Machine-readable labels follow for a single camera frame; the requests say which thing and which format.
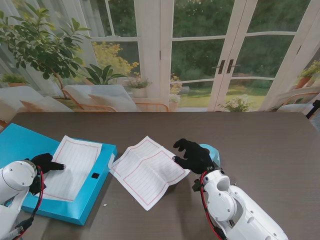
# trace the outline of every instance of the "grass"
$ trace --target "grass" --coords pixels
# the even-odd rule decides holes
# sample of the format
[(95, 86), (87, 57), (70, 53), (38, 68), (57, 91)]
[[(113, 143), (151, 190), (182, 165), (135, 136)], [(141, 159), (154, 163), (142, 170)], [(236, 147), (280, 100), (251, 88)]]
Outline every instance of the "grass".
[[(206, 108), (209, 105), (211, 87), (193, 87), (190, 88), (188, 94), (180, 96), (179, 108)], [(247, 94), (249, 101), (252, 102), (252, 110), (256, 111), (263, 103), (268, 93), (268, 88), (245, 87), (245, 86), (229, 86), (225, 101)]]

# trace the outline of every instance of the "white paper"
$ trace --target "white paper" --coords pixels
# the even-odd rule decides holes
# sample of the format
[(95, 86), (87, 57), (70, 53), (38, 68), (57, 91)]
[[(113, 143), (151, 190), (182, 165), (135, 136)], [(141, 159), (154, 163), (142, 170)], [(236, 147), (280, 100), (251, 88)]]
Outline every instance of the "white paper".
[(100, 152), (101, 143), (64, 136), (53, 155), (53, 162), (65, 164), (62, 171), (50, 171), (44, 177), (44, 199), (71, 202), (76, 199)]
[(110, 173), (148, 211), (170, 185), (178, 183), (190, 172), (176, 164), (173, 156), (147, 136), (137, 145), (128, 147), (112, 164)]

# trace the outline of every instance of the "dark gray table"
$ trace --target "dark gray table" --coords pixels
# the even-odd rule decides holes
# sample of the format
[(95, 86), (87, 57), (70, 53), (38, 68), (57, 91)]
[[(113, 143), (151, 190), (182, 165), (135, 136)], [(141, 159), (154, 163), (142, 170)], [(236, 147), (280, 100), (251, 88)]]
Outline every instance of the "dark gray table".
[[(319, 238), (320, 136), (301, 113), (19, 113), (12, 122), (58, 141), (68, 135), (114, 144), (119, 156), (146, 135), (173, 153), (180, 138), (212, 145), (226, 174), (289, 240)], [(109, 174), (85, 226), (37, 216), (24, 239), (216, 239), (194, 179), (190, 173), (145, 211)]]

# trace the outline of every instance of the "blue binder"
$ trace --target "blue binder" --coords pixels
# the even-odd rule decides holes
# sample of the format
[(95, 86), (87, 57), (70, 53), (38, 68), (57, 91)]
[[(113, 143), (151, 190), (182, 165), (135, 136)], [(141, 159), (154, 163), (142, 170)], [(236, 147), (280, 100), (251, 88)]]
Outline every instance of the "blue binder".
[[(0, 133), (0, 169), (11, 162), (32, 159), (39, 154), (54, 155), (58, 146), (59, 142), (56, 140), (11, 123)], [(67, 202), (43, 199), (37, 214), (84, 225), (109, 173), (108, 163), (110, 159), (113, 162), (116, 155), (115, 145), (103, 143), (101, 153), (75, 200)], [(38, 197), (29, 193), (23, 202), (22, 209), (31, 213), (37, 201)]]

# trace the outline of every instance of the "black glove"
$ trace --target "black glove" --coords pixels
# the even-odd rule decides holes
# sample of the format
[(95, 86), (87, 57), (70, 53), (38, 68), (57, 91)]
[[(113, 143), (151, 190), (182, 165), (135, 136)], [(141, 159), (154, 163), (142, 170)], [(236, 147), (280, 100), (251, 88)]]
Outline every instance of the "black glove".
[(31, 162), (36, 166), (39, 166), (43, 174), (46, 174), (51, 170), (63, 170), (66, 168), (66, 165), (64, 164), (52, 162), (52, 158), (50, 153), (44, 153), (32, 158)]
[(215, 167), (210, 158), (209, 152), (196, 142), (182, 138), (175, 142), (173, 147), (175, 149), (179, 148), (179, 152), (185, 150), (183, 155), (185, 159), (178, 156), (173, 157), (173, 160), (183, 169), (190, 169), (195, 174), (202, 174), (207, 170), (207, 167)]

